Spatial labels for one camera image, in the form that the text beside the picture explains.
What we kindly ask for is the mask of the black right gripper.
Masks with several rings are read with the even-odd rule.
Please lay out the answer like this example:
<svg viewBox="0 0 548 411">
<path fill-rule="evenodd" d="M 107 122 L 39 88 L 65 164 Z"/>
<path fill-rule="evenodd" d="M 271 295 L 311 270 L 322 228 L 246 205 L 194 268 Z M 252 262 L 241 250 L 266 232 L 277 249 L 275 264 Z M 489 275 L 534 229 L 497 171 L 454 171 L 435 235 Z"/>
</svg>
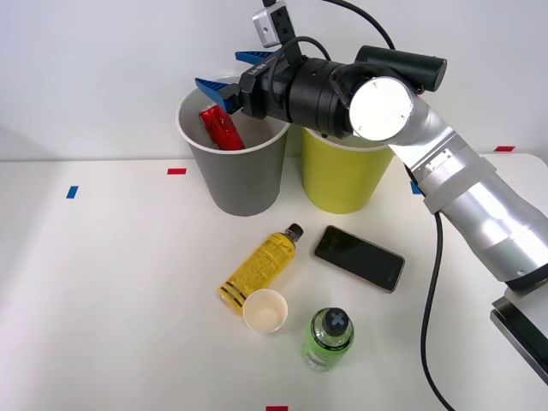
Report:
<svg viewBox="0 0 548 411">
<path fill-rule="evenodd" d="M 270 75 L 276 55 L 269 51 L 237 51 L 236 61 L 252 65 L 241 74 L 238 84 L 195 78 L 195 85 L 229 115 L 239 110 L 257 119 L 291 121 L 290 88 L 301 63 L 291 65 L 282 55 Z"/>
</svg>

